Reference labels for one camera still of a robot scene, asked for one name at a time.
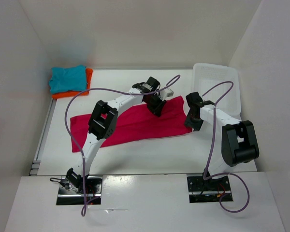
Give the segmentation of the pink t shirt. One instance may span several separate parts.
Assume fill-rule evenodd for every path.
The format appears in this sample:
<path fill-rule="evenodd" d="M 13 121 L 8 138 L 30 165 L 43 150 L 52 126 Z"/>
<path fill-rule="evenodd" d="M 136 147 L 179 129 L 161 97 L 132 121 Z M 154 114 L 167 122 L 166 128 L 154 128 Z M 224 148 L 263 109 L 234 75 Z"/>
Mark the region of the pink t shirt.
<path fill-rule="evenodd" d="M 186 115 L 183 106 L 182 96 L 172 98 L 166 102 L 159 117 L 153 115 L 144 104 L 133 106 L 118 117 L 114 134 L 101 146 L 191 133 L 192 128 L 184 125 Z"/>

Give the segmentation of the teal t shirt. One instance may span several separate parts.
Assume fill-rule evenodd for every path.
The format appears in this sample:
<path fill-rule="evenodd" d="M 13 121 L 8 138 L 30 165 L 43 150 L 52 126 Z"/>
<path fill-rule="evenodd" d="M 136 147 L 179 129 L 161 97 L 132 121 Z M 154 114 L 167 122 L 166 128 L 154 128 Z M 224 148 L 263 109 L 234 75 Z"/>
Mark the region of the teal t shirt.
<path fill-rule="evenodd" d="M 49 81 L 52 94 L 67 90 L 80 90 L 86 86 L 86 66 L 78 65 L 70 68 L 53 67 Z"/>

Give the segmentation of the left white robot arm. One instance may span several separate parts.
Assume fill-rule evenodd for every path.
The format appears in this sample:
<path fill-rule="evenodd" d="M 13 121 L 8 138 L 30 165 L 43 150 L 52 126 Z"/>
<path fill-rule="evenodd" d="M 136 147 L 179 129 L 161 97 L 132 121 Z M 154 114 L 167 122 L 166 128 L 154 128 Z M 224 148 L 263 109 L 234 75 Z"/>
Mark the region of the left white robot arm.
<path fill-rule="evenodd" d="M 114 100 L 100 100 L 96 103 L 88 121 L 84 145 L 80 146 L 76 138 L 71 136 L 80 149 L 81 158 L 67 171 L 66 180 L 70 189 L 75 193 L 86 191 L 86 179 L 92 162 L 101 145 L 115 132 L 117 119 L 123 112 L 144 102 L 153 115 L 161 115 L 166 98 L 173 96 L 174 92 L 166 87 L 158 90 L 159 86 L 159 81 L 150 77 L 146 82 L 134 84 L 127 93 L 121 93 Z"/>

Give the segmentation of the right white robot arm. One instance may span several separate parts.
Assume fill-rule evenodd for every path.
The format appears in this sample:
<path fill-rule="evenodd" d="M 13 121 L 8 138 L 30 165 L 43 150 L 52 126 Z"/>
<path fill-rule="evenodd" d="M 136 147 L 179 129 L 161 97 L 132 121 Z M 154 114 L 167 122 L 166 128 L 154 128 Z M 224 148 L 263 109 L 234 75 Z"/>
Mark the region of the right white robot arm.
<path fill-rule="evenodd" d="M 202 178 L 207 190 L 213 190 L 222 178 L 232 172 L 233 167 L 249 163 L 259 157 L 259 147 L 254 125 L 251 121 L 241 121 L 220 109 L 212 101 L 204 101 L 198 92 L 186 96 L 189 106 L 184 125 L 200 131 L 204 122 L 213 126 L 210 156 L 213 157 L 216 134 L 221 134 L 221 155 L 214 161 L 208 160 Z"/>

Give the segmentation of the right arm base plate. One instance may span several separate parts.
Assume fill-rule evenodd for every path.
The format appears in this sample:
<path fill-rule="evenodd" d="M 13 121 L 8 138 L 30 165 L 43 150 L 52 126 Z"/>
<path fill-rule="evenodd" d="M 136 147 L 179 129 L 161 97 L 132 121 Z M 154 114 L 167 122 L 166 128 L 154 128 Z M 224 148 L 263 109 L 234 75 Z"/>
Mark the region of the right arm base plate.
<path fill-rule="evenodd" d="M 187 175 L 190 203 L 232 202 L 232 192 L 228 177 L 204 180 L 201 174 Z"/>

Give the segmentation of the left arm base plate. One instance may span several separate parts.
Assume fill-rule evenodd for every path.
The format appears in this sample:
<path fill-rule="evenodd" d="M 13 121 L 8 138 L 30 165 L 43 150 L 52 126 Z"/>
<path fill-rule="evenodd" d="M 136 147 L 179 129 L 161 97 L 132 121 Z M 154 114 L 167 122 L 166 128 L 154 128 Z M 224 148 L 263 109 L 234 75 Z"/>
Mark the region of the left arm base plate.
<path fill-rule="evenodd" d="M 58 188 L 58 195 L 56 205 L 83 205 L 84 194 L 83 191 L 77 193 L 72 188 L 67 187 L 67 180 L 64 176 L 61 176 L 61 184 Z M 101 176 L 89 176 L 86 181 L 86 198 L 89 205 L 100 205 L 102 194 L 102 177 Z"/>

